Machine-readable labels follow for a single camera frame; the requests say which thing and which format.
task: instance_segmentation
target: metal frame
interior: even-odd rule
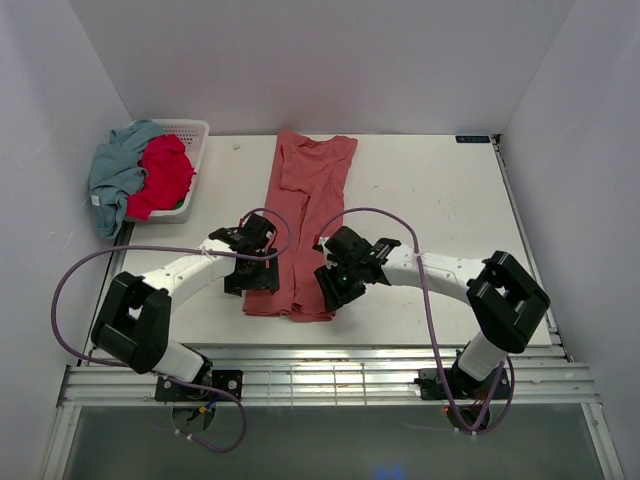
[[[540,274],[509,185],[507,169],[499,145],[491,136],[496,159],[516,219],[531,271],[538,282]],[[121,231],[117,244],[127,244],[133,227]],[[112,255],[104,288],[120,271],[122,252]],[[527,349],[514,356],[516,391],[514,402],[581,404],[605,478],[623,478],[622,469],[602,416],[599,397],[586,364],[567,360],[551,312],[547,326],[552,345]],[[220,368],[240,368],[245,372],[243,403],[247,406],[301,407],[352,405],[424,405],[442,401],[420,400],[413,383],[417,371],[435,366],[433,352],[420,348],[217,348],[193,345]],[[441,348],[445,365],[451,365],[456,347]],[[108,357],[94,350],[87,338],[85,352],[96,358]],[[58,412],[45,460],[42,478],[62,478],[73,444],[83,406],[157,406],[153,400],[157,377],[138,375],[128,369],[88,366],[67,370],[58,403]]]

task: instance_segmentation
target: white table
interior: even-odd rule
[[[453,136],[353,135],[359,140],[345,187],[346,207],[374,206],[407,220],[423,251],[486,258],[494,250],[527,257],[491,144],[457,144]],[[327,135],[313,138],[324,140]],[[193,210],[182,225],[137,224],[132,244],[196,247],[221,227],[235,225],[264,205],[276,137],[209,137]],[[345,224],[370,241],[409,242],[403,228],[372,213],[355,213]],[[176,255],[129,252],[123,269],[134,274],[158,268]],[[171,337],[193,345],[425,346],[430,345],[418,289],[367,287],[331,322],[294,323],[287,317],[250,317],[242,300],[225,295],[222,282],[179,307]],[[478,331],[471,309],[432,294],[438,341],[464,345]],[[550,345],[544,322],[531,345]]]

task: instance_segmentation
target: cable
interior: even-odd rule
[[[405,222],[403,219],[401,219],[400,217],[398,217],[397,215],[394,215],[393,213],[387,212],[386,210],[382,210],[379,208],[373,208],[373,207],[356,207],[356,208],[349,208],[347,210],[345,210],[344,212],[341,212],[337,215],[334,215],[332,218],[330,218],[320,229],[320,232],[318,233],[318,236],[322,236],[322,234],[324,233],[324,231],[327,229],[327,227],[336,219],[342,217],[343,215],[346,215],[347,213],[354,213],[354,212],[373,212],[373,213],[378,213],[381,215],[384,215],[386,217],[389,217],[393,220],[395,220],[396,222],[400,223],[402,226],[404,226],[407,231],[409,232],[409,234],[411,235],[411,239],[413,241],[413,250],[415,252],[416,255],[420,255],[420,245],[418,242],[418,235],[416,234],[415,230],[411,227],[411,225],[409,225],[407,222]],[[500,362],[500,364],[498,365],[498,371],[496,372],[495,378],[493,380],[493,382],[491,383],[491,387],[489,388],[489,393],[487,395],[487,401],[484,403],[484,405],[482,406],[482,409],[480,411],[480,414],[478,416],[478,420],[476,420],[476,422],[473,425],[468,425],[464,419],[462,418],[462,415],[460,414],[460,409],[458,407],[458,405],[455,402],[455,399],[453,398],[453,393],[451,392],[451,387],[449,385],[449,382],[447,380],[447,377],[445,375],[445,371],[444,371],[444,366],[442,363],[442,357],[440,356],[440,347],[438,346],[438,341],[436,340],[436,330],[435,330],[435,326],[433,323],[433,316],[431,313],[431,302],[429,301],[429,288],[427,285],[427,275],[425,273],[424,270],[424,265],[422,264],[421,261],[417,262],[418,264],[418,274],[420,276],[420,285],[422,286],[422,297],[424,300],[424,309],[425,309],[425,314],[426,314],[426,318],[427,318],[427,329],[429,330],[429,337],[431,338],[431,348],[433,349],[433,356],[435,357],[436,360],[436,367],[438,370],[438,375],[442,381],[442,387],[444,388],[444,393],[447,397],[447,400],[449,402],[449,405],[451,406],[451,408],[453,409],[453,413],[456,417],[456,420],[460,423],[460,425],[463,425],[463,430],[465,430],[467,433],[469,434],[475,434],[475,435],[482,435],[482,434],[486,434],[489,433],[491,431],[493,431],[498,425],[500,425],[500,423],[502,423],[502,421],[506,418],[509,409],[511,407],[511,400],[513,399],[513,392],[515,389],[515,371],[513,368],[513,364],[511,362],[511,359],[507,356],[507,363],[509,364],[509,369],[511,371],[511,389],[509,392],[509,399],[507,400],[507,403],[505,405],[505,409],[502,412],[502,415],[500,415],[500,417],[498,417],[498,420],[496,420],[492,425],[490,425],[487,429],[482,430],[482,431],[478,431],[478,427],[482,424],[482,420],[484,419],[485,414],[487,413],[487,410],[489,410],[489,405],[491,404],[491,400],[493,399],[493,395],[495,393],[496,387],[498,386],[498,382],[500,380],[500,376],[502,374],[502,369],[504,367],[504,362]]]
[[[98,363],[101,365],[107,365],[110,367],[125,367],[126,365],[120,363],[120,362],[116,362],[113,360],[107,360],[107,359],[101,359],[101,358],[93,358],[89,355],[85,355],[84,353],[76,350],[75,348],[73,348],[71,345],[69,345],[65,339],[62,337],[62,334],[60,333],[60,328],[58,326],[58,303],[60,301],[60,294],[62,293],[62,289],[64,287],[64,285],[67,283],[67,281],[69,280],[69,277],[71,277],[71,275],[73,275],[73,273],[80,268],[82,265],[84,265],[85,263],[87,263],[90,260],[93,260],[96,257],[99,257],[101,255],[106,255],[107,253],[113,253],[113,252],[121,252],[121,251],[126,251],[126,250],[142,250],[142,251],[156,251],[156,252],[172,252],[172,253],[187,253],[187,254],[191,254],[191,255],[218,255],[221,257],[233,257],[233,258],[240,258],[243,260],[255,260],[255,261],[267,261],[267,260],[271,260],[273,258],[278,257],[279,255],[282,255],[282,253],[284,251],[286,251],[289,246],[291,245],[291,242],[293,240],[292,237],[292,231],[291,231],[291,226],[289,225],[289,222],[287,222],[287,220],[280,215],[278,212],[271,210],[269,208],[254,208],[253,210],[250,210],[249,212],[247,212],[241,219],[241,222],[244,221],[247,217],[249,217],[249,215],[251,215],[252,213],[256,213],[256,212],[266,212],[266,213],[270,213],[272,215],[275,215],[276,217],[278,217],[282,223],[284,224],[285,228],[287,229],[287,242],[285,243],[285,245],[282,247],[281,250],[271,254],[271,255],[266,255],[264,257],[257,257],[254,255],[244,255],[241,253],[235,253],[235,252],[218,252],[215,250],[208,250],[208,251],[203,251],[201,249],[196,249],[196,248],[183,248],[183,247],[159,247],[159,246],[153,246],[153,245],[121,245],[121,246],[115,246],[115,247],[109,247],[109,248],[105,248],[102,250],[98,250],[96,252],[93,252],[83,258],[81,258],[80,260],[78,260],[76,263],[74,263],[65,273],[64,275],[62,275],[62,278],[60,278],[60,281],[58,282],[58,285],[55,288],[55,291],[53,292],[53,298],[51,299],[51,330],[53,331],[53,336],[56,338],[57,342],[60,344],[60,346],[62,348],[64,348],[67,352],[69,352],[71,355],[75,356],[76,358],[79,358],[80,360],[83,361],[87,361],[87,362],[92,362],[92,363]],[[181,385],[183,387],[187,387],[187,388],[193,388],[195,390],[205,390],[208,391],[210,393],[214,393],[217,394],[218,396],[222,396],[225,397],[229,400],[231,400],[232,402],[234,402],[238,408],[240,409],[240,414],[242,416],[242,431],[240,433],[240,436],[238,437],[238,439],[230,446],[228,447],[218,447],[216,445],[213,445],[209,442],[207,442],[206,440],[203,440],[201,438],[196,437],[195,435],[191,435],[188,432],[184,432],[182,430],[180,430],[180,433],[183,434],[185,437],[187,437],[190,440],[193,440],[197,443],[199,443],[200,445],[208,448],[209,450],[212,450],[214,452],[217,453],[227,453],[232,451],[233,449],[235,449],[238,445],[240,445],[240,443],[242,443],[242,441],[244,440],[244,437],[246,436],[247,433],[247,413],[245,411],[244,406],[242,405],[242,403],[240,402],[240,400],[238,400],[236,397],[234,397],[233,395],[225,392],[224,390],[219,390],[217,388],[213,388],[213,387],[207,387],[204,385],[196,385],[193,383],[189,383],[189,382],[185,382],[183,380],[177,379],[175,377],[167,377],[167,380],[175,383],[177,385]]]

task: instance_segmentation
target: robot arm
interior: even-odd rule
[[[221,228],[200,245],[205,251],[267,256],[275,226],[252,214],[241,227]],[[208,361],[194,350],[169,339],[171,313],[196,292],[224,278],[224,291],[279,288],[277,258],[268,262],[222,255],[187,255],[134,276],[118,274],[107,291],[91,331],[94,345],[137,373],[157,372],[198,383]]]
[[[508,353],[521,353],[549,308],[549,297],[518,261],[505,252],[488,260],[416,255],[397,240],[374,245],[341,227],[315,247],[326,265],[317,269],[327,311],[335,311],[365,293],[367,283],[421,287],[422,262],[429,290],[469,305],[480,332],[450,371],[452,388],[478,390]]]

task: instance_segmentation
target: gray wall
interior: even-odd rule
[[[0,476],[32,479],[69,360],[49,328],[51,294],[73,261],[103,246],[90,226],[91,156],[129,120],[66,0],[0,0],[0,112]],[[76,346],[104,269],[87,266],[64,295]]]
[[[640,476],[640,3],[577,0],[505,132],[562,338]]]
[[[134,117],[501,132],[573,0],[70,0]]]

